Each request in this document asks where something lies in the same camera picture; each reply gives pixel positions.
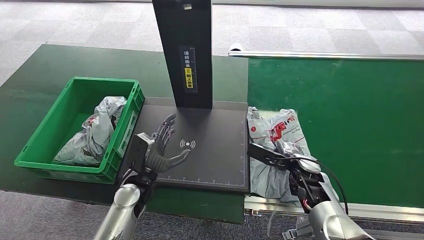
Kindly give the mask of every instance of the green table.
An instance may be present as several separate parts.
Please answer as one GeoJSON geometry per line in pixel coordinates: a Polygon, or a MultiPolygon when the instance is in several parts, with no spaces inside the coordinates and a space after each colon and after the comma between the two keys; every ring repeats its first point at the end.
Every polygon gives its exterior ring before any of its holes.
{"type": "MultiPolygon", "coordinates": [[[[0,87],[0,189],[109,205],[115,185],[43,179],[14,166],[68,80],[74,76],[139,80],[146,97],[172,98],[162,52],[42,45],[0,87]]],[[[246,102],[248,61],[213,57],[213,98],[246,102]]],[[[244,196],[159,188],[147,210],[163,214],[243,222],[244,196]]]]}
{"type": "Polygon", "coordinates": [[[249,57],[250,106],[298,111],[349,203],[424,208],[424,57],[230,55],[249,57]]]}

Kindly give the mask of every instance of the black scanning platform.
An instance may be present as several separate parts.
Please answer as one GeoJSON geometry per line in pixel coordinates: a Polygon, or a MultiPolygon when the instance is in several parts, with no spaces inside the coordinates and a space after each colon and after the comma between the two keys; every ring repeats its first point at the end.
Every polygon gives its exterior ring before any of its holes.
{"type": "Polygon", "coordinates": [[[212,109],[185,108],[176,107],[172,98],[146,98],[134,132],[152,135],[167,116],[176,114],[165,156],[191,150],[186,162],[159,174],[158,184],[249,192],[247,104],[214,101],[212,105],[212,109]]]}
{"type": "MultiPolygon", "coordinates": [[[[176,114],[165,156],[191,149],[185,162],[158,176],[158,184],[248,193],[248,105],[212,100],[211,0],[152,3],[174,99],[146,98],[134,133],[151,136],[176,114]]],[[[127,155],[121,175],[132,162],[127,155]]]]}

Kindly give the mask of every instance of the yellow label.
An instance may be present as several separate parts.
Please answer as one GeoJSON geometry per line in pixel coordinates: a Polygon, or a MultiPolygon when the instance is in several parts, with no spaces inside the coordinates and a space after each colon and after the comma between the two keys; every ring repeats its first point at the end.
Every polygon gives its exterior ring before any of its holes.
{"type": "Polygon", "coordinates": [[[192,68],[191,67],[185,67],[184,73],[185,73],[185,86],[188,89],[192,89],[193,88],[192,68]]]}

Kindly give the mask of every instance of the white plastic bag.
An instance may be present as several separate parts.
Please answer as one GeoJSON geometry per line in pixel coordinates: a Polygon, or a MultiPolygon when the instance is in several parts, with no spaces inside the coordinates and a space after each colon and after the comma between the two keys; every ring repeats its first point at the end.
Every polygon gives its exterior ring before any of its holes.
{"type": "Polygon", "coordinates": [[[279,139],[296,143],[302,149],[303,155],[311,155],[298,115],[293,109],[281,109],[279,114],[269,118],[268,121],[271,125],[269,134],[273,143],[279,139]]]}
{"type": "MultiPolygon", "coordinates": [[[[276,142],[290,142],[281,144],[286,152],[310,155],[294,110],[282,109],[266,119],[255,107],[249,107],[246,118],[251,142],[272,151],[277,151],[276,142]]],[[[279,199],[284,203],[299,202],[298,197],[290,192],[289,171],[278,170],[254,158],[250,158],[250,190],[264,198],[279,199]]]]}
{"type": "Polygon", "coordinates": [[[67,165],[98,166],[109,145],[127,100],[123,96],[107,96],[95,107],[94,114],[54,157],[67,165]]]}

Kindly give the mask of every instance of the green plastic crate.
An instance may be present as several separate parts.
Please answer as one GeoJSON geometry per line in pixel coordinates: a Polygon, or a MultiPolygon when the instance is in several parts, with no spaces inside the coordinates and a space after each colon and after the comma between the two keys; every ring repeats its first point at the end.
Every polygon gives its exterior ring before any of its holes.
{"type": "Polygon", "coordinates": [[[73,77],[17,156],[15,166],[27,168],[47,179],[113,184],[144,99],[137,80],[73,77]],[[82,123],[106,96],[124,96],[127,104],[100,166],[54,162],[59,150],[82,130],[82,123]]]}

